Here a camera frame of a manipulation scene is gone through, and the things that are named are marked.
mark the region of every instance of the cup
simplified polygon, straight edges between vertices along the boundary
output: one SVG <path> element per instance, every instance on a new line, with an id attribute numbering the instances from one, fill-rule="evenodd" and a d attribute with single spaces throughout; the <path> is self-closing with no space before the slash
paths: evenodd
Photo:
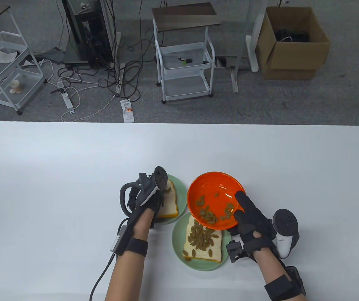
<path id="1" fill-rule="evenodd" d="M 22 87 L 19 84 L 18 80 L 15 79 L 15 80 L 11 81 L 11 83 L 9 83 L 9 85 L 11 86 L 11 88 L 13 88 L 15 93 L 21 93 L 22 92 Z"/>

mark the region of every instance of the black glove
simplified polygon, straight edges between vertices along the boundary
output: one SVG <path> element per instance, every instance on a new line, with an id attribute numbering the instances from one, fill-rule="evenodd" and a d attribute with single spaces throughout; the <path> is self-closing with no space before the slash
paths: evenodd
<path id="1" fill-rule="evenodd" d="M 228 230 L 231 236 L 240 235 L 244 243 L 245 252 L 250 257 L 252 251 L 260 250 L 263 247 L 269 247 L 275 251 L 275 245 L 272 241 L 275 238 L 275 231 L 271 220 L 256 208 L 245 192 L 238 191 L 235 193 L 235 198 L 245 212 L 242 210 L 234 212 L 234 218 L 238 222 L 238 226 Z M 261 233 L 262 237 L 255 238 L 253 231 Z"/>
<path id="2" fill-rule="evenodd" d="M 141 190 L 140 188 L 132 187 L 131 191 L 129 192 L 129 200 L 128 200 L 127 206 L 129 207 L 131 212 L 135 211 L 135 208 L 136 208 L 135 199 L 140 190 Z M 155 194 L 152 195 L 150 197 L 150 199 L 148 199 L 148 201 L 141 207 L 143 209 L 147 209 L 147 208 L 152 209 L 154 211 L 155 217 L 156 217 L 159 213 L 159 210 L 160 210 L 160 207 L 161 207 L 163 201 L 164 201 L 164 198 L 163 198 L 162 192 L 160 190 L 157 190 L 155 192 Z"/>
<path id="3" fill-rule="evenodd" d="M 250 224 L 256 227 L 256 231 L 268 238 L 275 238 L 275 231 L 271 219 L 266 218 L 259 209 L 256 208 L 251 199 L 245 194 L 245 192 L 238 191 L 235 193 L 235 198 L 238 203 L 244 208 L 234 212 L 234 218 L 238 222 L 238 225 Z M 232 236 L 239 234 L 238 227 L 229 229 Z"/>

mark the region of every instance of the wrist strap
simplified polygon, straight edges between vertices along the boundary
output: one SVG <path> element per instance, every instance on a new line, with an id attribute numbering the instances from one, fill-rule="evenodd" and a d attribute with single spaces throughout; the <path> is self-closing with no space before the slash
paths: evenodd
<path id="1" fill-rule="evenodd" d="M 266 284 L 264 288 L 273 301 L 288 300 L 301 294 L 301 289 L 294 281 L 289 281 L 286 275 Z"/>
<path id="2" fill-rule="evenodd" d="M 146 254 L 148 252 L 148 242 L 142 239 L 131 237 L 125 251 L 131 251 L 134 253 L 138 253 L 143 257 L 146 257 Z"/>
<path id="3" fill-rule="evenodd" d="M 248 254 L 252 253 L 253 251 L 260 251 L 262 248 L 270 248 L 274 250 L 276 246 L 270 238 L 265 236 L 254 238 L 244 243 L 244 251 Z"/>

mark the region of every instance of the green plate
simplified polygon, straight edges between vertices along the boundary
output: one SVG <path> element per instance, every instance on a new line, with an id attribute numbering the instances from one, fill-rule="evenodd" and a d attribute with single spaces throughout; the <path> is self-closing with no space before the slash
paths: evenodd
<path id="1" fill-rule="evenodd" d="M 214 261 L 198 260 L 198 259 L 185 261 L 184 257 L 182 256 L 182 250 L 184 249 L 184 245 L 185 245 L 186 227 L 188 225 L 188 220 L 190 216 L 191 216 L 190 212 L 184 214 L 183 216 L 181 216 L 181 218 L 174 226 L 173 235 L 172 235 L 174 252 L 177 255 L 178 259 L 184 263 L 184 265 L 187 265 L 188 267 L 198 271 L 212 271 L 218 268 L 220 265 L 222 265 L 228 258 L 226 244 L 228 244 L 231 241 L 231 235 L 228 233 L 228 231 L 225 230 L 222 231 L 220 263 Z"/>
<path id="2" fill-rule="evenodd" d="M 184 213 L 186 208 L 186 198 L 188 194 L 188 190 L 186 189 L 185 185 L 182 184 L 180 180 L 172 175 L 168 175 L 168 179 L 173 182 L 175 187 L 175 196 L 177 197 L 177 207 L 178 207 L 178 215 L 174 218 L 159 218 L 156 222 L 162 225 L 171 224 L 175 222 L 177 219 L 180 218 L 181 214 Z"/>

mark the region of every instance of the floor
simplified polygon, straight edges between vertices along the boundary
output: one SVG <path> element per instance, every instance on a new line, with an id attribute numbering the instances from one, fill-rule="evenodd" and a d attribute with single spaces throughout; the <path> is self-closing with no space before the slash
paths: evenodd
<path id="1" fill-rule="evenodd" d="M 55 0 L 2 0 L 12 6 L 12 12 L 33 51 L 43 52 L 58 45 L 62 30 L 61 18 Z M 169 0 L 169 5 L 191 1 Z M 117 27 L 123 33 L 123 42 L 139 40 L 138 9 L 140 1 L 115 0 Z M 152 35 L 151 7 L 159 6 L 158 0 L 148 0 L 142 6 L 142 35 Z M 223 19 L 222 26 L 211 28 L 211 39 L 217 54 L 234 55 L 242 40 L 242 25 L 247 2 L 243 0 L 212 0 Z M 309 82 L 267 81 L 260 73 L 242 71 L 238 76 L 239 93 L 232 93 L 228 70 L 216 70 L 214 97 L 190 99 L 161 104 L 161 89 L 157 82 L 156 65 L 145 63 L 138 88 L 141 98 L 133 103 L 135 122 L 163 123 L 236 123 L 236 124 L 334 124 L 359 125 L 359 1 L 356 0 L 291 0 L 289 5 L 312 6 L 316 16 L 331 40 L 331 50 L 323 68 Z M 0 30 L 10 30 L 11 22 L 6 15 L 0 17 Z M 180 44 L 203 37 L 202 30 L 165 35 L 164 43 Z M 61 48 L 65 48 L 65 29 Z M 129 52 L 125 45 L 120 50 L 123 60 L 139 56 L 140 47 Z M 153 58 L 150 47 L 145 59 Z M 46 76 L 51 76 L 49 64 L 43 66 Z M 95 82 L 105 78 L 102 71 L 95 77 L 83 75 L 83 79 Z M 55 74 L 51 82 L 57 82 Z M 89 84 L 75 84 L 81 89 Z M 18 116 L 11 108 L 0 106 L 3 121 L 61 121 L 66 112 L 63 100 L 50 94 L 55 87 L 44 84 L 35 97 Z M 126 87 L 126 94 L 131 93 Z M 76 113 L 65 115 L 71 121 L 90 115 L 103 108 L 111 99 L 108 89 L 92 88 L 80 92 L 81 105 Z M 75 105 L 78 98 L 73 97 Z M 119 100 L 114 99 L 103 111 L 81 120 L 82 122 L 122 122 Z"/>

